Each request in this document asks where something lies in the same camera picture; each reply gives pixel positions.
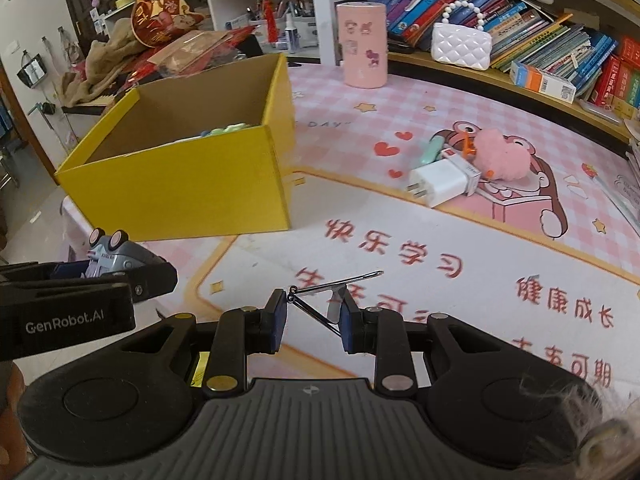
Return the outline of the right hand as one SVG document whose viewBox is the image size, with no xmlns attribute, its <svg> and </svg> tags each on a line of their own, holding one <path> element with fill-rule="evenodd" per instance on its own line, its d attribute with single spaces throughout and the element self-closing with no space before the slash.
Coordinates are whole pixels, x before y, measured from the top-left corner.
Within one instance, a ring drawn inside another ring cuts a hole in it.
<svg viewBox="0 0 640 480">
<path fill-rule="evenodd" d="M 537 430 L 530 457 L 518 467 L 526 479 L 637 479 L 639 395 L 599 386 L 567 386 L 526 393 L 551 403 L 553 426 Z"/>
</svg>

